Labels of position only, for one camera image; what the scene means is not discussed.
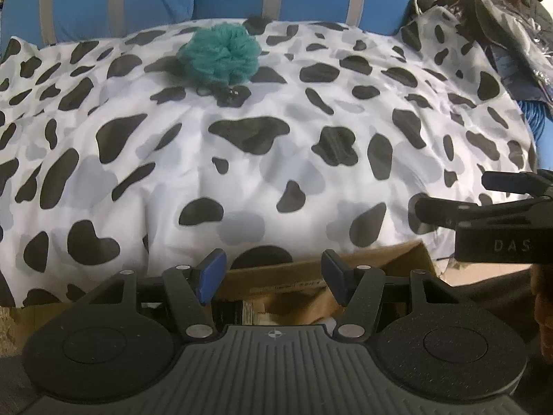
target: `ribbed gray surface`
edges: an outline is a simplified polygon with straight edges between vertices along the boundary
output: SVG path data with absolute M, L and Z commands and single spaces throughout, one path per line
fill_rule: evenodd
M 268 334 L 277 329 L 278 338 Z M 48 397 L 24 415 L 524 415 L 510 398 L 450 406 L 391 383 L 359 345 L 321 326 L 231 326 L 217 342 L 191 345 L 142 394 L 98 406 Z

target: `human hand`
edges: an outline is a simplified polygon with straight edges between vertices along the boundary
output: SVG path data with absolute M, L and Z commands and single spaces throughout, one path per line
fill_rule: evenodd
M 532 265 L 530 285 L 532 294 L 536 297 L 534 303 L 534 318 L 540 326 L 541 354 L 548 362 L 553 362 L 553 285 L 545 278 L 542 265 Z

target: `teal loofah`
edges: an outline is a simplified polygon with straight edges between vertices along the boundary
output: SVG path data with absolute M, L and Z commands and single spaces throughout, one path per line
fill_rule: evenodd
M 259 68 L 261 47 L 241 25 L 222 23 L 197 30 L 176 57 L 186 76 L 200 85 L 235 85 Z

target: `black circular disc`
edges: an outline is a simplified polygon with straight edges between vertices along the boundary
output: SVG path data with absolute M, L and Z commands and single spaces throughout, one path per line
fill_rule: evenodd
M 524 343 L 490 313 L 465 304 L 426 304 L 375 339 L 383 371 L 423 397 L 468 403 L 514 388 Z
M 84 402 L 125 398 L 169 366 L 172 336 L 154 320 L 111 304 L 68 312 L 23 350 L 29 379 L 47 394 Z

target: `white cloth with black spots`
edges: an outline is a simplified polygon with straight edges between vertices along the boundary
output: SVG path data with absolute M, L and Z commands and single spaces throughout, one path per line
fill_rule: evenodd
M 454 234 L 413 203 L 503 202 L 482 170 L 530 170 L 532 137 L 485 54 L 434 8 L 396 37 L 244 22 L 261 67 L 233 95 L 174 58 L 200 26 L 38 51 L 0 66 L 0 303 L 76 300 L 223 248 L 234 267 Z

